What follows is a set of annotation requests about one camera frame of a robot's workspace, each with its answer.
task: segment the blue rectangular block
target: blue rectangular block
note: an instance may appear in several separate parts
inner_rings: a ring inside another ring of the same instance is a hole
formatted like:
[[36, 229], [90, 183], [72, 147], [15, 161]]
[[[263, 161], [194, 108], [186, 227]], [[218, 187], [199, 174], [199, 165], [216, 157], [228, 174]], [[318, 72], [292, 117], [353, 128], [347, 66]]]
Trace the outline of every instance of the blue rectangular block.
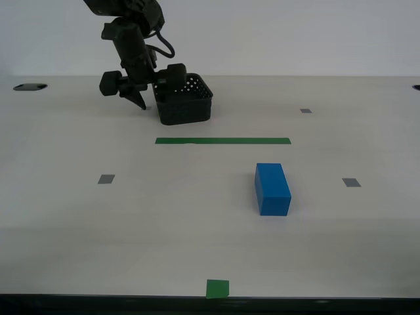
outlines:
[[260, 215], [286, 216], [291, 194], [281, 164], [258, 163], [255, 171]]

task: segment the black mesh basket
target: black mesh basket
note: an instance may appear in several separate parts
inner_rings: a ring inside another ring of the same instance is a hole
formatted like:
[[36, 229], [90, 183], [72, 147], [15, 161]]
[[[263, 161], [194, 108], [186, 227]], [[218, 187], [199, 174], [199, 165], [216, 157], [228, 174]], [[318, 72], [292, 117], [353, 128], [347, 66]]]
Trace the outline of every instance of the black mesh basket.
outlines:
[[181, 90], [168, 91], [153, 86], [160, 121], [164, 125], [197, 123], [210, 119], [213, 93], [198, 74], [188, 73], [186, 78], [186, 86]]

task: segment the robotic arm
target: robotic arm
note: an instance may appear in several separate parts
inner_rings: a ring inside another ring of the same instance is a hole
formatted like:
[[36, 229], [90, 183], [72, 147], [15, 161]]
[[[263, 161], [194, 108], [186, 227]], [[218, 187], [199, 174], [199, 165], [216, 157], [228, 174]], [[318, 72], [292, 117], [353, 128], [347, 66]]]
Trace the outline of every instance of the robotic arm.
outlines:
[[[171, 44], [160, 31], [165, 23], [162, 9], [156, 0], [84, 0], [96, 15], [118, 16], [112, 23], [105, 23], [102, 39], [114, 42], [121, 59], [121, 67], [127, 72], [105, 72], [100, 82], [104, 96], [116, 95], [126, 98], [143, 110], [146, 105], [139, 91], [145, 91], [149, 84], [164, 89], [178, 89], [186, 84], [184, 64], [169, 65], [166, 70], [155, 72], [156, 53], [167, 58], [175, 56]], [[144, 40], [153, 36], [169, 49], [165, 52], [155, 46], [146, 45]]]

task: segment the table surface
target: table surface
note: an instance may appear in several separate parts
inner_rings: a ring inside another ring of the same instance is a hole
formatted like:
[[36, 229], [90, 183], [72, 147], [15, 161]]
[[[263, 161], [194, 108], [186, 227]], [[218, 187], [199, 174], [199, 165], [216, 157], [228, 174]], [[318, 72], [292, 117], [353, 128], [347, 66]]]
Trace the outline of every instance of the table surface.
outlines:
[[[419, 297], [420, 78], [204, 79], [211, 120], [172, 127], [152, 91], [143, 112], [99, 77], [2, 83], [0, 293]], [[287, 217], [259, 216], [257, 163], [283, 165]]]

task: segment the black cable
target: black cable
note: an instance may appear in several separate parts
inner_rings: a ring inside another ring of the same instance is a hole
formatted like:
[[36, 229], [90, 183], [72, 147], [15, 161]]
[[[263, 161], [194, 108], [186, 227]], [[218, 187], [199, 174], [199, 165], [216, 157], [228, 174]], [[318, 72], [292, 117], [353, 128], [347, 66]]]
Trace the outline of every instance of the black cable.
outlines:
[[155, 36], [155, 35], [156, 35], [156, 32], [151, 33], [150, 35], [147, 35], [147, 36], [145, 37], [145, 39], [147, 39], [147, 38], [151, 38], [151, 37], [153, 37], [153, 36]]
[[160, 48], [157, 48], [155, 46], [147, 45], [147, 47], [149, 49], [152, 49], [153, 51], [156, 51], [159, 54], [162, 54], [166, 58], [173, 58], [173, 57], [175, 57], [175, 50], [174, 50], [174, 48], [172, 47], [172, 45], [166, 39], [163, 38], [163, 36], [160, 34], [160, 30], [156, 30], [155, 33], [157, 35], [157, 38], [159, 38], [159, 40], [169, 49], [169, 51], [171, 51], [171, 53], [169, 54], [168, 52], [165, 52], [165, 51], [163, 51]]

